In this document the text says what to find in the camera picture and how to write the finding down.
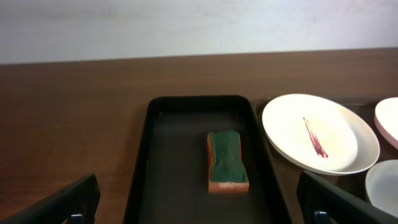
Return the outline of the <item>cream plate with red stain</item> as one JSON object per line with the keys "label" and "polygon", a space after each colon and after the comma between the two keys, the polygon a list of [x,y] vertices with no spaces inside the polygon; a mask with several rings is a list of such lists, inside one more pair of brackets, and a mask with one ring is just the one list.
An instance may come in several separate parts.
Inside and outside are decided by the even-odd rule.
{"label": "cream plate with red stain", "polygon": [[366,171],[379,159],[376,134],[356,113],[320,96],[288,94],[267,102],[260,120],[288,161],[325,175]]}

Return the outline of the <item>grey white plate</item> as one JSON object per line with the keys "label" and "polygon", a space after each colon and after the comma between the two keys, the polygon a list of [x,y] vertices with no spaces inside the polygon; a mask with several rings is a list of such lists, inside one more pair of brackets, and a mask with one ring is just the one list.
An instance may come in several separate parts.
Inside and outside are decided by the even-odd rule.
{"label": "grey white plate", "polygon": [[365,180],[367,200],[376,208],[397,217],[397,159],[382,161],[372,166]]}

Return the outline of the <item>orange green sponge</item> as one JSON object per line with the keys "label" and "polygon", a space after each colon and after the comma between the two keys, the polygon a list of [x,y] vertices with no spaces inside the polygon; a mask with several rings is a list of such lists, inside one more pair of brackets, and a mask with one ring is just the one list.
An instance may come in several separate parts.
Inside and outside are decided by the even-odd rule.
{"label": "orange green sponge", "polygon": [[249,179],[237,131],[213,131],[206,137],[209,193],[243,193]]}

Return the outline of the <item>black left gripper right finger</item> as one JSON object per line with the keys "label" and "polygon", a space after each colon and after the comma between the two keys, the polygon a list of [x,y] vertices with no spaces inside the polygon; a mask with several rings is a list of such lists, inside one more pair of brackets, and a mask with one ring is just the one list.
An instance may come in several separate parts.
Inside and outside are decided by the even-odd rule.
{"label": "black left gripper right finger", "polygon": [[297,198],[305,223],[397,223],[397,217],[307,170],[300,175]]}

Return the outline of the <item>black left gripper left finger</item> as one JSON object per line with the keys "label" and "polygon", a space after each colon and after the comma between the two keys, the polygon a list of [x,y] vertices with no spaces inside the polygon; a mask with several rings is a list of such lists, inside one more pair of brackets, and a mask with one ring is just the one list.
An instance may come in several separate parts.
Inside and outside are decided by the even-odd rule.
{"label": "black left gripper left finger", "polygon": [[1,223],[94,224],[100,197],[96,176],[88,174],[32,206],[2,220]]}

